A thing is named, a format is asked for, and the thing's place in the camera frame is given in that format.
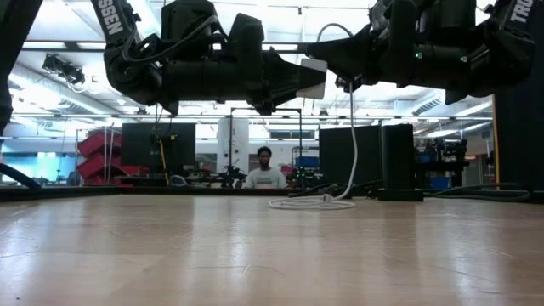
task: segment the man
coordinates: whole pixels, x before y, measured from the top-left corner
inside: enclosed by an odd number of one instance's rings
[[[252,189],[281,189],[286,188],[286,177],[276,168],[270,167],[272,151],[269,147],[262,147],[257,151],[260,168],[251,171],[246,177],[244,188]]]

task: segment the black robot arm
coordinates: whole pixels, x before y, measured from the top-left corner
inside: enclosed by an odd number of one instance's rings
[[[105,34],[108,80],[141,104],[161,103],[177,114],[180,100],[246,100],[266,115],[294,99],[299,89],[326,80],[323,71],[285,62],[272,49],[263,51],[260,20],[238,14],[227,36],[206,0],[168,4],[161,13],[161,37],[143,41],[136,31],[139,17],[126,0],[92,2]]]
[[[497,0],[475,25],[476,0],[380,0],[354,37],[301,52],[325,60],[337,85],[393,82],[446,89],[446,104],[484,97],[530,74],[535,43],[527,32],[538,0]]]

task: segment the wooden table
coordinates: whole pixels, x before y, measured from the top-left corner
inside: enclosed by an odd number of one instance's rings
[[[0,206],[0,305],[544,305],[544,206],[112,195]]]

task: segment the computer monitor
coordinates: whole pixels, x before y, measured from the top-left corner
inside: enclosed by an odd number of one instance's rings
[[[358,158],[354,184],[382,179],[380,127],[356,127]],[[326,183],[347,184],[354,161],[351,128],[320,129],[320,172]]]
[[[195,165],[196,125],[194,123],[125,123],[122,125],[121,164],[162,169],[163,139],[167,167],[175,174]]]

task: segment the white pillar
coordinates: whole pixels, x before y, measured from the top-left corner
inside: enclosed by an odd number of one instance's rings
[[[249,168],[249,120],[233,119],[232,128],[232,165],[243,173]],[[217,172],[225,171],[229,165],[229,131],[230,119],[223,118],[218,123],[218,168]]]

